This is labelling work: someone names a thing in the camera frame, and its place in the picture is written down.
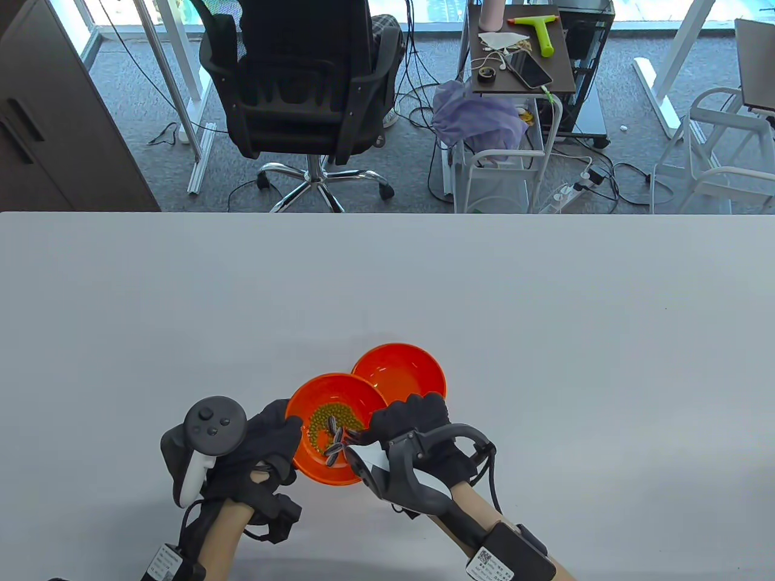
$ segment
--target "power strip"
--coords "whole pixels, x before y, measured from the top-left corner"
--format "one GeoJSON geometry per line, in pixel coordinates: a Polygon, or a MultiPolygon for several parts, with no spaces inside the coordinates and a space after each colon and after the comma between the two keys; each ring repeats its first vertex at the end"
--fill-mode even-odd
{"type": "Polygon", "coordinates": [[[555,192],[555,194],[549,200],[549,204],[544,206],[539,213],[559,214],[568,205],[573,204],[583,193],[583,189],[576,189],[574,186],[565,184],[560,188],[560,191],[555,192]]]}

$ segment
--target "caster wheel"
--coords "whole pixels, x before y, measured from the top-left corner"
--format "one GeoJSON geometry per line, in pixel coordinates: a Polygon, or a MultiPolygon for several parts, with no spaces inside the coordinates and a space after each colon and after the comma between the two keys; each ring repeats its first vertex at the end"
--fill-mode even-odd
{"type": "Polygon", "coordinates": [[[256,186],[258,186],[259,190],[268,190],[270,187],[272,187],[272,184],[269,183],[267,172],[258,172],[258,175],[256,176],[256,186]]]}
{"type": "Polygon", "coordinates": [[[611,140],[608,137],[595,137],[592,139],[592,146],[596,150],[604,150],[609,145],[611,145],[611,140]]]}
{"type": "Polygon", "coordinates": [[[393,186],[391,185],[384,186],[380,184],[380,198],[382,198],[383,200],[389,200],[393,196],[395,196],[395,192],[393,191],[393,186]]]}

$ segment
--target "pink bottle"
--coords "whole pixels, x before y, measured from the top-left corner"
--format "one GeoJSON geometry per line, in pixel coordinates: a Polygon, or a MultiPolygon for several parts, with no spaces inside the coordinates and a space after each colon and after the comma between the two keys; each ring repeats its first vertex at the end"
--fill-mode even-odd
{"type": "Polygon", "coordinates": [[[484,0],[479,15],[479,28],[487,33],[494,33],[503,28],[503,12],[506,0],[484,0]]]}

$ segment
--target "black glove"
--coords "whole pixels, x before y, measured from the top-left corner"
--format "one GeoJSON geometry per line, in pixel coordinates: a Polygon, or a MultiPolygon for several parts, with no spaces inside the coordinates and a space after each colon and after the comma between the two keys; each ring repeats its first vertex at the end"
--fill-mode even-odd
{"type": "Polygon", "coordinates": [[[274,492],[296,480],[293,457],[301,441],[301,418],[285,419],[288,400],[276,400],[248,420],[245,439],[239,447],[215,461],[207,473],[202,491],[205,500],[230,498],[247,504],[256,514],[251,524],[266,524],[280,510],[274,492]],[[269,480],[256,484],[250,479],[254,470],[267,472],[269,480]]]}
{"type": "MultiPolygon", "coordinates": [[[[387,450],[389,440],[412,429],[423,433],[441,428],[449,422],[450,414],[441,395],[411,395],[406,402],[396,401],[386,409],[375,412],[369,430],[361,435],[359,443],[379,442],[387,450]]],[[[433,446],[429,450],[428,459],[417,462],[415,467],[435,476],[448,488],[468,482],[477,474],[474,461],[457,448],[454,440],[433,446]]]]}
{"type": "Polygon", "coordinates": [[[243,442],[234,452],[217,458],[207,472],[201,512],[186,527],[181,539],[181,551],[188,558],[199,556],[207,531],[226,499],[253,508],[250,524],[269,524],[269,534],[258,540],[277,543],[288,537],[301,507],[284,494],[274,492],[280,485],[296,480],[293,457],[301,441],[302,421],[295,416],[286,420],[287,407],[288,400],[276,400],[248,420],[243,442]],[[266,472],[269,479],[253,482],[250,474],[256,470],[266,472]]]}

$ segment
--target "chrome chair base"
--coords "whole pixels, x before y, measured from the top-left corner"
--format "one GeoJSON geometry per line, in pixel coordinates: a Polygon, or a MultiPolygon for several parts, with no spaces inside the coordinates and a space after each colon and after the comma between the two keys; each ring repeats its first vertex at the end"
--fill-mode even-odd
{"type": "Polygon", "coordinates": [[[395,195],[393,188],[388,181],[380,174],[371,170],[344,170],[344,171],[326,171],[326,165],[328,163],[327,156],[307,156],[307,170],[299,170],[295,167],[287,166],[284,163],[270,162],[261,166],[258,172],[258,178],[256,183],[258,187],[264,189],[269,187],[269,180],[267,173],[275,172],[276,174],[283,174],[290,177],[295,177],[301,181],[301,184],[294,188],[290,194],[286,194],[283,199],[274,205],[270,211],[280,212],[298,200],[303,194],[308,191],[317,191],[326,202],[325,205],[329,207],[329,210],[335,213],[343,213],[344,208],[336,199],[336,196],[331,193],[328,187],[329,182],[334,181],[352,181],[352,180],[372,180],[376,181],[380,186],[380,198],[383,200],[389,200],[395,195]]]}

